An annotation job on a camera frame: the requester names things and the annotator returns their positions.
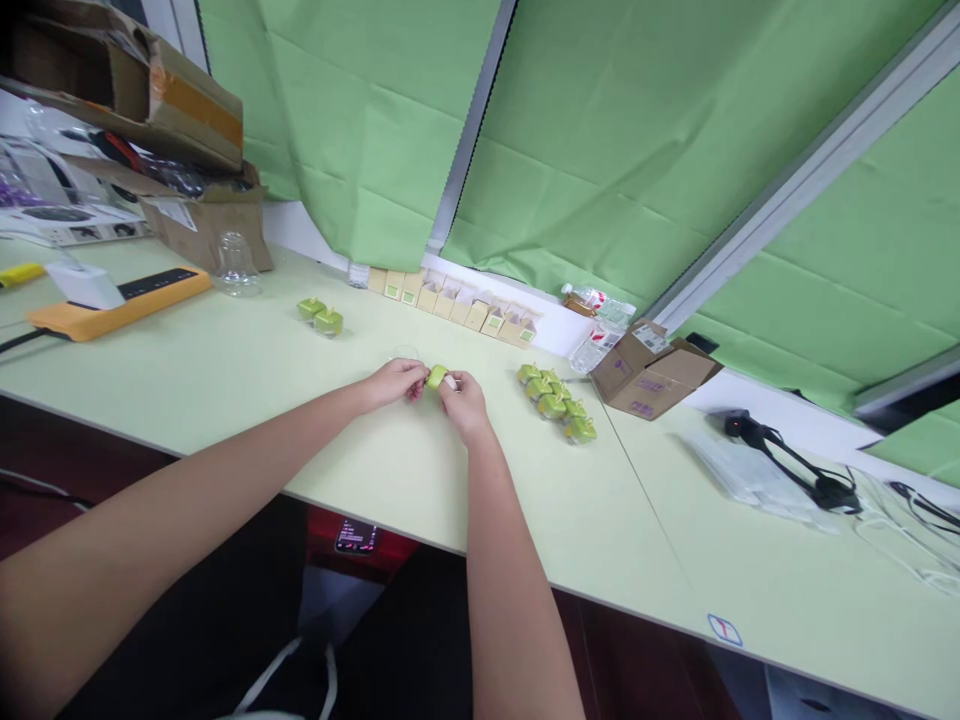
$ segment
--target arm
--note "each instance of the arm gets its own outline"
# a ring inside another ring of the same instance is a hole
[[[456,372],[440,383],[469,464],[467,595],[474,716],[582,720],[583,704],[560,614],[540,565],[483,392]]]
[[[266,505],[354,418],[408,395],[422,363],[372,376],[184,458],[0,563],[0,687],[51,717],[154,602]]]

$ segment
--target person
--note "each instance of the person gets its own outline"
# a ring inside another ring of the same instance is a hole
[[[298,646],[300,580],[289,580],[302,578],[305,525],[281,516],[302,504],[275,496],[357,417],[421,397],[426,368],[395,359],[153,473],[0,563],[5,711],[583,718],[564,629],[483,392],[469,373],[451,375],[458,389],[443,382],[440,394],[467,453],[465,594],[444,589],[456,585],[448,580],[458,564],[464,584],[464,561],[421,548],[441,569],[419,562],[418,550],[336,663],[328,649],[311,656]],[[320,692],[284,707],[304,685]]]

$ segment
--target open cardboard box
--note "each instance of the open cardboard box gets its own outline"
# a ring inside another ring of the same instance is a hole
[[[246,239],[257,270],[273,270],[273,259],[263,239],[262,201],[266,188],[260,185],[257,169],[250,163],[243,164],[242,175],[211,184],[194,200],[112,160],[72,155],[65,155],[64,159],[136,195],[160,241],[197,267],[216,272],[220,265],[220,235],[233,231]],[[253,187],[241,191],[234,180],[244,180]]]
[[[30,9],[2,31],[0,87],[163,158],[242,170],[243,104],[163,38],[97,3]]]
[[[607,405],[655,420],[723,369],[686,340],[664,335],[638,320],[590,373]]]

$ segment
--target hand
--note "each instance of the hand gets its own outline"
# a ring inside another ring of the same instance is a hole
[[[462,371],[447,374],[457,381],[459,390],[454,390],[444,380],[440,383],[440,399],[444,412],[460,433],[460,439],[466,443],[478,431],[491,427],[487,403],[483,399],[480,383],[473,379],[473,375]]]
[[[363,412],[372,412],[406,395],[416,402],[423,395],[427,368],[419,360],[394,358],[357,386],[363,391]]]

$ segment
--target table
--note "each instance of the table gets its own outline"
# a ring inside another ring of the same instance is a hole
[[[833,536],[727,500],[681,441],[709,429],[703,413],[678,406],[644,423],[610,409],[609,418],[698,599],[734,625],[744,652],[913,712],[960,717],[960,598],[915,580],[858,537],[853,518],[832,518]]]
[[[263,422],[386,362],[411,345],[428,365],[468,369],[509,458],[551,583],[688,629],[701,616],[690,585],[589,384],[574,392],[598,440],[568,445],[541,421],[515,373],[562,362],[522,351],[374,293],[283,248],[264,295],[206,292],[89,343],[40,338],[0,356],[0,392],[176,455]],[[0,241],[0,265],[49,256]],[[153,240],[75,251],[116,282],[182,260]],[[319,296],[345,317],[336,340],[313,333],[295,306]],[[6,294],[0,326],[60,296],[49,278]],[[0,339],[26,326],[0,330]],[[290,495],[456,552],[466,550],[466,453],[439,403],[396,403],[350,425],[288,486]]]
[[[0,392],[177,455],[195,452],[352,382],[400,345],[428,365],[470,370],[487,396],[551,583],[719,643],[708,613],[766,662],[935,717],[956,717],[960,601],[856,537],[818,534],[723,498],[677,435],[705,422],[678,406],[647,423],[577,385],[599,439],[565,444],[514,373],[563,361],[349,288],[343,274],[282,248],[252,300],[204,293],[91,343],[41,338],[0,356]],[[0,240],[0,265],[54,253]],[[152,240],[76,250],[117,282],[181,260]],[[335,341],[296,319],[318,295],[344,313]],[[4,327],[56,302],[49,279],[5,292]],[[466,462],[434,399],[353,423],[288,486],[307,502],[438,547],[466,547]]]

